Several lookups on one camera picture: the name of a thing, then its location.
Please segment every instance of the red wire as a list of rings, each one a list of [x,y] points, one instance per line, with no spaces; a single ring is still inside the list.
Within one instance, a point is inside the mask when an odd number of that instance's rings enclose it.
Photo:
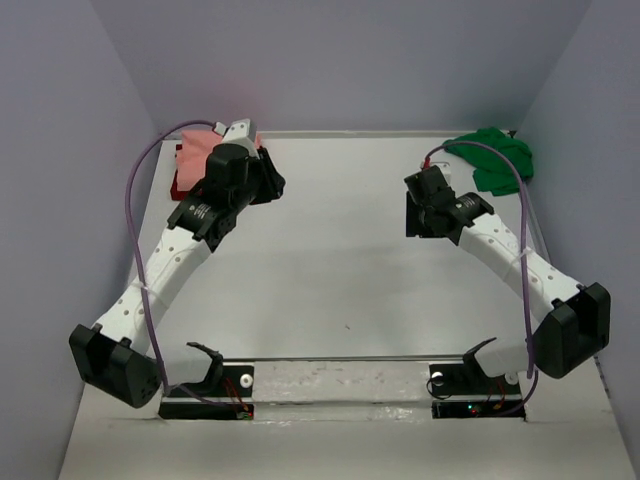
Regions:
[[[487,395],[487,399],[484,402],[482,402],[483,405],[485,403],[489,403],[489,401],[491,401],[491,395],[493,395],[493,387],[489,388],[489,395]]]
[[[498,388],[500,389],[500,393],[502,393],[502,398],[500,399],[500,403],[498,405],[496,405],[494,408],[496,410],[500,410],[502,408],[502,406],[504,405],[504,400],[507,396],[507,392],[505,391],[504,387],[502,386],[502,382],[500,380],[498,380],[496,382],[498,384]]]
[[[238,393],[238,391],[236,390],[236,387],[233,385],[233,382],[231,381],[231,379],[229,379],[228,377],[226,378],[226,382],[227,385],[231,388],[231,390],[233,391],[233,394],[235,395],[235,397],[238,399],[238,401],[240,402],[240,405],[242,406],[243,410],[245,412],[249,411],[249,407],[247,407],[247,405],[242,401],[242,397],[240,396],[240,394]]]
[[[238,413],[238,410],[236,409],[236,402],[233,399],[233,395],[232,395],[231,389],[229,388],[229,385],[225,383],[224,389],[227,391],[227,396],[229,397],[229,400],[231,400],[231,408],[233,408],[234,412]]]

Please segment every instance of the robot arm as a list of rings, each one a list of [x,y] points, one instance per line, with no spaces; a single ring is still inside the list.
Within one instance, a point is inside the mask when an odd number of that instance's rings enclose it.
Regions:
[[[474,193],[455,196],[438,166],[405,179],[408,237],[447,237],[487,265],[517,295],[522,295],[520,251],[515,235],[493,208]],[[598,283],[584,287],[535,252],[528,261],[530,308],[540,323],[533,334],[536,366],[562,378],[609,343],[609,293]],[[487,377],[524,371],[528,355],[522,338],[483,341],[465,361]]]
[[[255,135],[250,120],[233,123],[207,158],[204,178],[169,217],[145,266],[155,327],[191,274],[236,226],[238,214],[250,204],[268,203],[282,195],[284,179],[267,150],[256,149]],[[158,366],[146,356],[150,339],[141,288],[136,277],[91,328],[78,325],[69,339],[82,379],[136,408],[145,405],[160,385]],[[217,352],[195,343],[189,346],[207,353],[211,366],[200,363],[204,370],[182,371],[180,378],[174,378],[178,383],[202,382],[214,368],[221,368]]]

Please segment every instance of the white tabletop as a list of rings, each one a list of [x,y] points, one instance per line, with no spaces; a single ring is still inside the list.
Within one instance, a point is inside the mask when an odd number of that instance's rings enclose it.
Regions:
[[[459,354],[523,335],[519,299],[485,266],[448,240],[404,237],[402,180],[443,140],[265,141],[283,198],[240,215],[165,316],[161,345],[195,340],[227,358]],[[146,255],[175,207],[174,147],[156,169]],[[470,166],[436,160],[458,194],[475,191]],[[516,230],[517,196],[484,197]],[[543,377],[526,423],[167,422],[155,409],[85,388],[60,478],[633,478],[593,362]]]

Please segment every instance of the green cloth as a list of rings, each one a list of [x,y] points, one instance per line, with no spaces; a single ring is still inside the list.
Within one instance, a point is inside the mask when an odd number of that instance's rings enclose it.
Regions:
[[[469,133],[449,142],[470,140],[493,147],[504,154],[520,173],[520,178],[527,180],[533,177],[533,163],[531,150],[526,143],[511,138],[497,128],[481,128],[475,133]],[[509,195],[518,191],[518,182],[507,165],[493,153],[471,145],[459,145],[445,148],[445,151],[462,157],[476,167],[473,180],[481,192],[491,192],[495,196]]]

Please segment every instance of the white wall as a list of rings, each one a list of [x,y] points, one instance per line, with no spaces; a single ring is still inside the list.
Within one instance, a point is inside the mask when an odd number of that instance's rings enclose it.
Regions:
[[[81,389],[68,336],[122,288],[124,184],[155,129],[89,2],[0,10],[0,478],[54,479]]]
[[[550,255],[613,299],[602,353],[640,472],[640,3],[595,0],[519,132],[536,160],[531,196]]]
[[[92,0],[162,126],[515,127],[588,0]]]

